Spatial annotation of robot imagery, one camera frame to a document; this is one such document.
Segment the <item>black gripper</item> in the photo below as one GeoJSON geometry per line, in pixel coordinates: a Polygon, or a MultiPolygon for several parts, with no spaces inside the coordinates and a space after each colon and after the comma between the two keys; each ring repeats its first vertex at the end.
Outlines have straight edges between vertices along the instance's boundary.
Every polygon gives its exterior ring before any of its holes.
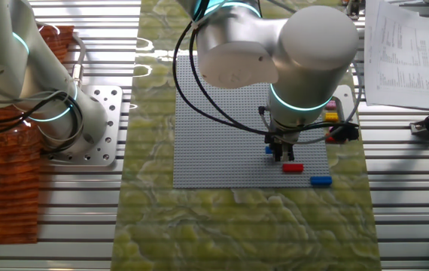
{"type": "Polygon", "coordinates": [[[268,132],[265,135],[265,143],[272,146],[274,160],[282,162],[294,161],[293,145],[297,144],[297,132],[268,132]]]}

